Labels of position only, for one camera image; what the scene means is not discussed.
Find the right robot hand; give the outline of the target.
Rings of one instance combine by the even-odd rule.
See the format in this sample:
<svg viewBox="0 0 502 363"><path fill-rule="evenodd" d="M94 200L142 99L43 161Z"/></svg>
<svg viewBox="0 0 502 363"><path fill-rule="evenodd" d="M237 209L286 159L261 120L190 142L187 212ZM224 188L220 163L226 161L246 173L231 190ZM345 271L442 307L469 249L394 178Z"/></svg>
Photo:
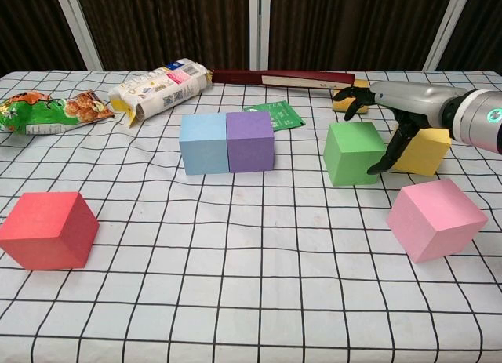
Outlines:
<svg viewBox="0 0 502 363"><path fill-rule="evenodd" d="M451 129L453 120L444 117L444 111L458 107L468 94L466 89L444 85L380 81L365 88L346 87L333 100L353 99L344 115L346 121L363 106L379 105L392 111L398 128L379 162L367 170L369 175L378 175L393 167L421 129Z"/></svg>

